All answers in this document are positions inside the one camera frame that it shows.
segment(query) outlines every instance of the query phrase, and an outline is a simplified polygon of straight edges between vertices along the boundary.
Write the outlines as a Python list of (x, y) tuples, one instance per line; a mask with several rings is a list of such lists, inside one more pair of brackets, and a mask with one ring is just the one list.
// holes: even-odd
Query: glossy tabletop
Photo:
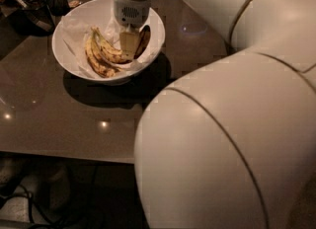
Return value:
[(164, 48), (143, 73), (113, 87), (72, 76), (54, 58), (51, 36), (19, 36), (2, 17), (0, 151), (133, 163), (149, 102), (172, 80), (225, 55), (221, 38), (181, 0), (152, 0), (152, 7), (165, 24)]

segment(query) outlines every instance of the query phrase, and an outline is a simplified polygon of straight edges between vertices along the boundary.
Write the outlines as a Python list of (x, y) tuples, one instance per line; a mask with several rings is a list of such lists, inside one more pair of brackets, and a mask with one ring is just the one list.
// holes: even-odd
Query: countertop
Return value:
[(0, 151), (133, 163), (135, 130), (149, 102), (226, 54), (220, 36), (182, 0), (152, 0), (152, 7), (166, 28), (162, 52), (138, 77), (113, 87), (69, 74), (54, 58), (51, 36), (19, 36), (2, 17)]

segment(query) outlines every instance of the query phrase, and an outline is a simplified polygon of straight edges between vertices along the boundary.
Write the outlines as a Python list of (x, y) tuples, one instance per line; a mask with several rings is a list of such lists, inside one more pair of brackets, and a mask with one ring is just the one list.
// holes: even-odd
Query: white paper liner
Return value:
[[(63, 16), (60, 26), (62, 39), (72, 54), (75, 55), (80, 71), (90, 78), (100, 79), (100, 76), (91, 68), (85, 53), (85, 42), (91, 34), (91, 27), (97, 27), (98, 25), (89, 25), (83, 20), (71, 16)], [(119, 32), (120, 25), (114, 17), (111, 17), (106, 29), (101, 33), (110, 44), (120, 49)], [(122, 69), (122, 71), (116, 74), (116, 77), (124, 77), (134, 71), (140, 70), (143, 64), (138, 60), (133, 60), (128, 64), (117, 64), (116, 66)]]

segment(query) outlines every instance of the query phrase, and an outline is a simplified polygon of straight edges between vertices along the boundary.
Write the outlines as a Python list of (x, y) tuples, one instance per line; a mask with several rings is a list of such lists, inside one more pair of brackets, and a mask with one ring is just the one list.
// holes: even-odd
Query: bowl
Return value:
[[(150, 40), (143, 53), (133, 60), (129, 68), (113, 77), (103, 78), (95, 73), (87, 62), (84, 42), (92, 26), (99, 27), (101, 32), (107, 29), (114, 19), (113, 6), (114, 0), (92, 0), (62, 17), (52, 36), (52, 51), (58, 63), (69, 73), (96, 83), (120, 85), (141, 73), (161, 51), (165, 41), (165, 28), (159, 15), (150, 8), (144, 24), (150, 28)], [(67, 34), (70, 35), (67, 31), (75, 39), (67, 39)]]

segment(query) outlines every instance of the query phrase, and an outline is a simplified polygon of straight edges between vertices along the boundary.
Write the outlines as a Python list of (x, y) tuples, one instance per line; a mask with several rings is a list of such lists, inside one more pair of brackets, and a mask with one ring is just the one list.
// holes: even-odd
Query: white bowl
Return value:
[(77, 37), (80, 38), (80, 40), (78, 40), (79, 45), (75, 48), (76, 50), (73, 50), (72, 47), (69, 47), (69, 44), (66, 43), (64, 38), (64, 30), (66, 27), (63, 25), (63, 21), (66, 21), (66, 19), (71, 19), (75, 22), (80, 21), (85, 23), (85, 25), (89, 25), (89, 27), (97, 26), (101, 32), (103, 32), (110, 20), (113, 19), (112, 10), (113, 0), (93, 0), (73, 9), (63, 18), (64, 20), (61, 20), (52, 36), (52, 51), (59, 64), (65, 70), (89, 81), (106, 85), (119, 85), (128, 82), (133, 76), (139, 74), (155, 60), (165, 41), (165, 28), (158, 14), (150, 8), (148, 19), (144, 25), (150, 27), (150, 41), (144, 52), (136, 60), (133, 60), (136, 63), (133, 65), (133, 68), (130, 68), (128, 71), (119, 72), (111, 78), (100, 77), (88, 64), (83, 68), (78, 61), (76, 52), (80, 53), (78, 55), (81, 56), (84, 54), (83, 42), (87, 32), (81, 30), (80, 27), (78, 28)]

